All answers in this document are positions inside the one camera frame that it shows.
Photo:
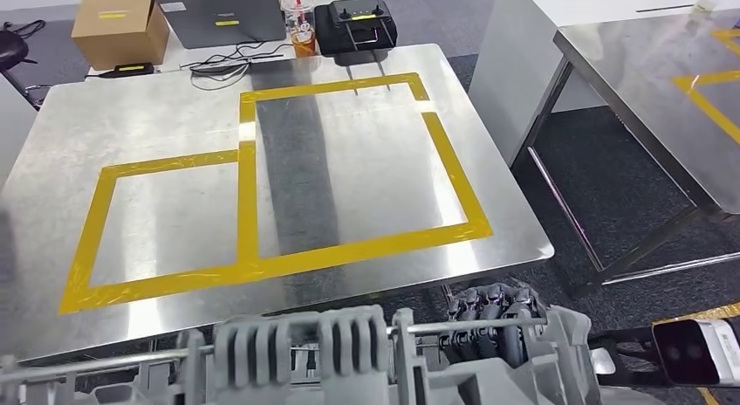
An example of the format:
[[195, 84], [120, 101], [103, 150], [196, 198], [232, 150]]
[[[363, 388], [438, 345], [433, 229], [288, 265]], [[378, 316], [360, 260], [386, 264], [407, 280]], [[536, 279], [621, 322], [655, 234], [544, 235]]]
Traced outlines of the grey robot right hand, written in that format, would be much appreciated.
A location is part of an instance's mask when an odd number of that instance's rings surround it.
[[[494, 283], [448, 295], [449, 322], [517, 319], [523, 311], [532, 319], [546, 317], [546, 306], [527, 284], [515, 287]], [[500, 358], [516, 368], [528, 359], [524, 330], [520, 326], [447, 332], [439, 336], [438, 347], [451, 364]]]

